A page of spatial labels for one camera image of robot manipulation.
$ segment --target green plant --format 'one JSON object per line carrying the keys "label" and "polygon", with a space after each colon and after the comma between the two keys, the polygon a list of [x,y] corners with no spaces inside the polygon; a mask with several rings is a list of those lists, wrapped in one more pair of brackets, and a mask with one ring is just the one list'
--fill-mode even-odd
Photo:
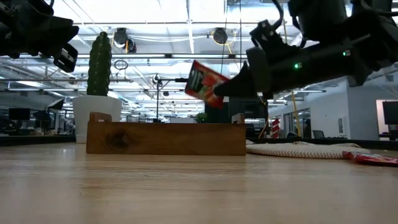
{"label": "green plant", "polygon": [[90,51],[87,95],[107,96],[111,76],[112,46],[107,33],[102,32]]}
{"label": "green plant", "polygon": [[197,121],[197,123],[205,123],[207,120],[207,114],[205,113],[198,113],[195,116],[195,121]]}

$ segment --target white pot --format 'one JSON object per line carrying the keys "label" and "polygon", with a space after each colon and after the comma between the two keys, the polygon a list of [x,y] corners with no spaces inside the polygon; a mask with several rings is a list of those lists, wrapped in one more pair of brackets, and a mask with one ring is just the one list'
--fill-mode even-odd
{"label": "white pot", "polygon": [[86,144],[87,124],[91,112],[110,114],[113,122],[120,122],[122,101],[108,96],[80,96],[72,99],[77,144]]}

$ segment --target wooden table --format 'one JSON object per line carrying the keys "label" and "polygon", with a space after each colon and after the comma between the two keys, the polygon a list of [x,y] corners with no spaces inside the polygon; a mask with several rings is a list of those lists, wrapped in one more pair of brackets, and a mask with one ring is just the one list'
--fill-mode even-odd
{"label": "wooden table", "polygon": [[397,223],[398,168],[0,148],[0,223]]}

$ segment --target snack bag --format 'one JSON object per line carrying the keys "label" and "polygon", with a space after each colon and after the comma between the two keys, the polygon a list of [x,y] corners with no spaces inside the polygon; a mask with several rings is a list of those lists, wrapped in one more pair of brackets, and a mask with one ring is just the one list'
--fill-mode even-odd
{"label": "snack bag", "polygon": [[227,80],[228,78],[225,76],[195,60],[193,61],[188,82],[185,86],[185,93],[204,100],[210,106],[222,108],[224,97],[216,96],[213,90],[216,86]]}
{"label": "snack bag", "polygon": [[346,159],[352,159],[359,164],[398,167],[398,159],[388,156],[363,154],[358,152],[343,152],[343,157]]}

